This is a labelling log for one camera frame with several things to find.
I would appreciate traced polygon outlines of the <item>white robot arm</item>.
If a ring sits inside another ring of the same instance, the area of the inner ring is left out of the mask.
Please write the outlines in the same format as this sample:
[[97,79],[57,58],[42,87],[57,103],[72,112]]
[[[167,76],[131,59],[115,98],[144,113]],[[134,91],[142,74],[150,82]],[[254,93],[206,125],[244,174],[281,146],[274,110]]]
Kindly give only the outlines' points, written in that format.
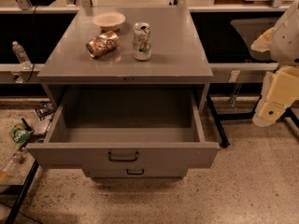
[[278,62],[274,72],[263,78],[253,123],[259,127],[274,124],[299,98],[299,4],[293,2],[275,26],[265,31],[251,45],[255,51],[269,51]]

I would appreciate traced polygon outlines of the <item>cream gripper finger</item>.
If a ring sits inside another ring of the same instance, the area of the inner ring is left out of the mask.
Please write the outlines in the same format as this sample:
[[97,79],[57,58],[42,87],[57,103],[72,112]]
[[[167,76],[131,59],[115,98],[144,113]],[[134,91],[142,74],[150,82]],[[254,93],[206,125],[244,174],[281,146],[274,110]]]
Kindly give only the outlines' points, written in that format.
[[284,105],[260,100],[256,106],[253,123],[258,127],[267,127],[274,124],[286,111]]
[[272,35],[274,28],[266,30],[251,45],[251,49],[258,52],[270,51],[272,48]]

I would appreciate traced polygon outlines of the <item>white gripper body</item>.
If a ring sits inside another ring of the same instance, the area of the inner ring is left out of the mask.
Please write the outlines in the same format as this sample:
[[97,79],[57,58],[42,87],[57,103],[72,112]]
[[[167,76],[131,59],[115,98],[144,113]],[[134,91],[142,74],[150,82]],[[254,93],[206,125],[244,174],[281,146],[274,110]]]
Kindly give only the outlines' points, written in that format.
[[275,73],[267,72],[263,79],[263,109],[286,109],[299,97],[299,68],[283,66]]

